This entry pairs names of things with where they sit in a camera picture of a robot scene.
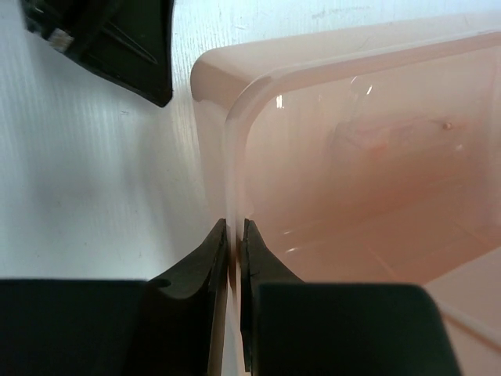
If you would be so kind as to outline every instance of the black plastic bracket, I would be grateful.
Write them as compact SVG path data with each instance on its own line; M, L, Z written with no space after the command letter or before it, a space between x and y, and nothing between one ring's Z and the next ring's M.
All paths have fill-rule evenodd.
M228 260L220 219L195 251L147 284L124 374L221 373Z
M27 29L158 106L172 97L174 0L20 0Z
M406 284L306 284L246 221L241 331L246 370L277 374L459 376L440 313Z

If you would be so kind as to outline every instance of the translucent plastic bin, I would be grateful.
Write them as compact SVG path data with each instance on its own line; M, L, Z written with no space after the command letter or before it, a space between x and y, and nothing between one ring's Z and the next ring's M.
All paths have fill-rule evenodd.
M401 24L385 49L300 61L249 85L242 64L214 63L228 52L202 56L195 69L228 78L219 102L192 81L207 192L216 215L225 200L234 240L252 218L303 280L423 285L464 372L498 374L501 32L430 22L407 45L394 45L398 27L410 30ZM224 137L208 136L225 106Z

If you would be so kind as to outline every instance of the black plastic part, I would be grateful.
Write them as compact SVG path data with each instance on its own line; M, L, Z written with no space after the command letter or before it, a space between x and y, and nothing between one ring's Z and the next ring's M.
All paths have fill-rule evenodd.
M108 81L163 107L172 98L174 0L20 0L27 29Z
M241 259L240 329L253 376L460 375L422 288L303 283L267 249L252 221L245 223Z
M254 296L257 294L259 285L263 282L302 284L302 281L266 247L254 221L246 219L244 226L240 255L242 293L240 332L243 340L245 371L250 372L253 342L256 335Z
M150 282L0 282L0 374L217 375L228 245L220 220Z
M220 219L192 253L150 281L124 374L221 373L229 248Z

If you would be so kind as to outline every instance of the white surface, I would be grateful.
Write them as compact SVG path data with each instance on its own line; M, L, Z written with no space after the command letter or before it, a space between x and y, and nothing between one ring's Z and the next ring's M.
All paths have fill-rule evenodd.
M208 221L189 72L208 49L499 0L178 0L165 109L70 62L0 0L0 276L148 278Z

